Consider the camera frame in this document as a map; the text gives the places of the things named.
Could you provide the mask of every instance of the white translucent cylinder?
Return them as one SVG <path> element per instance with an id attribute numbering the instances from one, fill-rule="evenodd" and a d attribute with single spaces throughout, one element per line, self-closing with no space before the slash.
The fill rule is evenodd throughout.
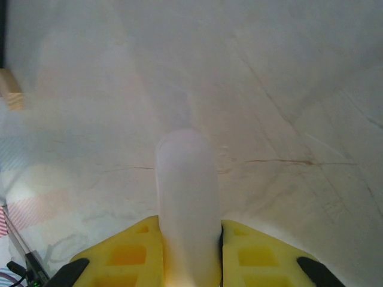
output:
<path id="1" fill-rule="evenodd" d="M 221 220 L 217 169 L 208 141 L 192 129 L 156 148 L 159 224 L 166 287 L 218 287 Z"/>

